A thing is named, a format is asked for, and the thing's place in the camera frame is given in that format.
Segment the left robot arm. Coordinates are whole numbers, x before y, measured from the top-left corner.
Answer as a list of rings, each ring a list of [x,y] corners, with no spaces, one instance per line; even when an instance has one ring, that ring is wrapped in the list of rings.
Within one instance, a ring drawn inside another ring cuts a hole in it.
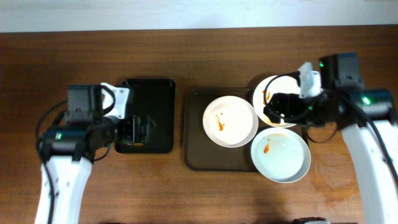
[[[134,90],[126,85],[71,85],[59,112],[35,147],[42,173],[36,223],[78,223],[81,201],[96,151],[112,144],[144,146],[155,121],[129,115]]]

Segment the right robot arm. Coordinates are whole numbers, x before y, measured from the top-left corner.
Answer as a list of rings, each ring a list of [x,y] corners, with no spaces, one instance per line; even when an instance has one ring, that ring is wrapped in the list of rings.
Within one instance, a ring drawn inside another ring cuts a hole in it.
[[[392,93],[367,89],[356,53],[304,63],[287,76],[299,93],[265,88],[264,114],[306,128],[334,122],[353,160],[367,223],[397,223],[397,111]]]

